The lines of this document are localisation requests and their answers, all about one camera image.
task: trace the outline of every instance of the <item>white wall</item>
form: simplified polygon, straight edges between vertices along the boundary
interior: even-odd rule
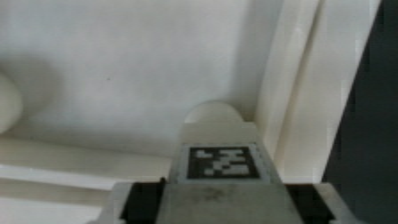
[[[290,183],[322,181],[379,3],[381,0],[320,0],[306,51],[299,54],[301,48],[285,50],[288,63],[267,69],[258,123],[283,181]],[[285,72],[283,78],[274,71]],[[286,88],[269,91],[267,81]]]
[[[11,135],[169,156],[194,106],[253,119],[279,0],[0,0]]]
[[[286,0],[265,67],[256,125],[274,158],[320,0]]]

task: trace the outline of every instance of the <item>white cylinder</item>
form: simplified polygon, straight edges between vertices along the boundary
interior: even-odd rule
[[[23,111],[22,93],[9,78],[0,74],[0,134],[13,127]]]
[[[222,102],[206,102],[196,106],[185,118],[185,123],[198,122],[244,122],[242,116],[235,108]]]

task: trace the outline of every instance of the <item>gray wall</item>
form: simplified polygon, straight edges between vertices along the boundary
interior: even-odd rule
[[[192,107],[253,119],[281,0],[0,0],[9,135],[169,156]]]

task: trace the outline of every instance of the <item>white plastic part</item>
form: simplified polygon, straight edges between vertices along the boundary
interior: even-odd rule
[[[256,125],[274,158],[320,0],[286,0],[258,97]]]
[[[109,191],[0,179],[0,223],[89,224]]]
[[[322,3],[274,154],[288,183],[322,181],[379,3]]]
[[[235,108],[222,102],[203,103],[189,113],[185,123],[237,123],[244,122]]]
[[[110,190],[118,182],[158,181],[171,159],[0,138],[0,178]]]
[[[16,85],[0,74],[0,134],[13,127],[23,110],[22,93]]]

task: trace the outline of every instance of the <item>black panel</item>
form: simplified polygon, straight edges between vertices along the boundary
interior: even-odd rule
[[[158,183],[135,183],[128,195],[121,219],[126,224],[155,224],[162,202],[166,179]]]
[[[334,215],[311,184],[286,185],[295,207],[306,224],[329,224]]]
[[[324,181],[334,184],[359,219],[373,224],[397,224],[398,1],[382,3]]]

